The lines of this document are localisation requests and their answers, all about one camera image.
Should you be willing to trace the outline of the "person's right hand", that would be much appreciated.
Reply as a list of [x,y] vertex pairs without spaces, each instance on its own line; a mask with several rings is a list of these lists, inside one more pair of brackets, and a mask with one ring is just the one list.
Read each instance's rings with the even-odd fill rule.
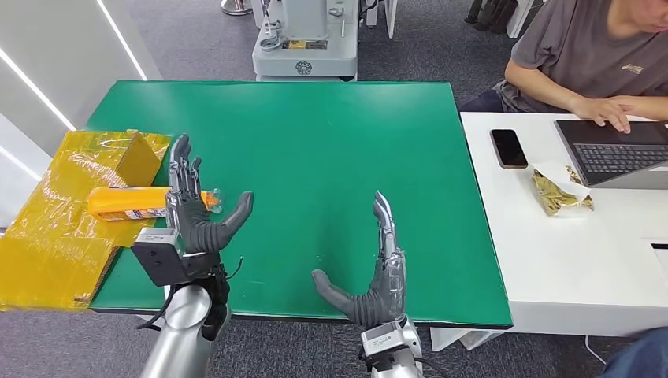
[[633,108],[629,104],[620,102],[617,98],[576,96],[568,101],[568,109],[578,117],[592,120],[601,127],[610,124],[618,132],[625,134],[631,132],[627,115]]

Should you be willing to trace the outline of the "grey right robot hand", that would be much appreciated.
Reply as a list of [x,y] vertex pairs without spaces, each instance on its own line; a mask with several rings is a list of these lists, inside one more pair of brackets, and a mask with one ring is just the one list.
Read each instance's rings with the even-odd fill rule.
[[352,295],[332,284],[324,271],[311,272],[318,294],[350,322],[365,328],[401,322],[406,317],[405,255],[397,245],[391,206],[380,191],[374,192],[373,215],[378,224],[379,247],[373,277],[365,293]]

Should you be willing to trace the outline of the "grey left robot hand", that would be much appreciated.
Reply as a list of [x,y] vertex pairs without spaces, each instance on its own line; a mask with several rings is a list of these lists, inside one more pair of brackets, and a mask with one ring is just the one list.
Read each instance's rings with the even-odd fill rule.
[[254,207],[254,193],[244,191],[223,220],[214,222],[202,200],[201,158],[189,159],[189,136],[180,135],[169,152],[169,190],[165,195],[169,227],[175,228],[187,254],[219,254],[241,229]]

